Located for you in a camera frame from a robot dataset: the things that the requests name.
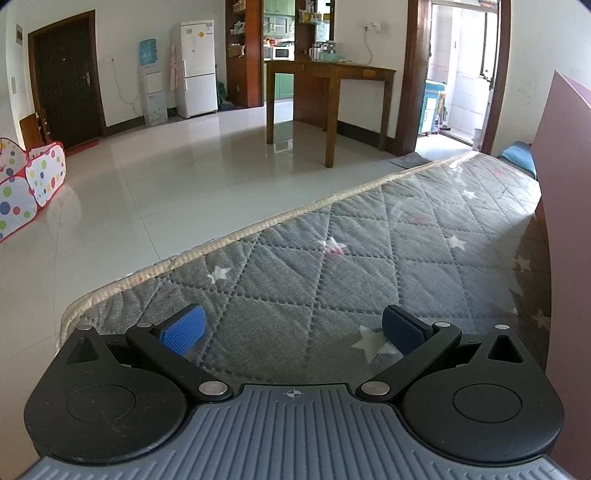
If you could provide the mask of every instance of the metal rivet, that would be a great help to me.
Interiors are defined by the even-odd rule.
[[[361,391],[366,395],[380,397],[388,393],[390,391],[390,387],[384,382],[366,382],[361,385]]]
[[[224,382],[203,382],[199,385],[199,391],[208,397],[217,397],[219,395],[224,395],[224,393],[228,391],[228,386]]]

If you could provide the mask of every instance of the front door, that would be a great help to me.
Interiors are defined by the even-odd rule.
[[[54,140],[66,148],[100,136],[92,82],[88,19],[56,27],[34,40],[35,75],[41,108]]]

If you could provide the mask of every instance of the crosshair logo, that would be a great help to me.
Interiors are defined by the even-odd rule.
[[[289,392],[286,393],[286,395],[290,398],[297,398],[297,397],[301,397],[302,395],[305,395],[305,393],[302,393],[299,390],[289,390]]]

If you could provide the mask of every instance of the triangular cutout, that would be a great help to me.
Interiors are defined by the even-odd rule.
[[[515,348],[515,345],[513,345],[513,342],[511,342],[511,339],[507,335],[499,335],[496,338],[495,344],[488,354],[488,358],[501,362],[510,362],[512,364],[523,362],[517,348]]]
[[[84,362],[92,362],[100,358],[96,352],[94,345],[88,338],[81,338],[72,350],[72,353],[66,360],[66,365],[81,364]]]

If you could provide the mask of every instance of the tall wooden table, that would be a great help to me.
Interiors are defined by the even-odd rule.
[[[396,70],[315,60],[268,60],[267,64],[267,143],[273,143],[275,121],[275,74],[307,73],[329,80],[328,112],[326,121],[326,159],[324,165],[332,168],[335,164],[336,130],[339,117],[339,98],[341,80],[370,80],[384,82],[384,102],[382,104],[382,126],[379,135],[380,150],[386,146],[390,109],[392,106],[392,88]]]

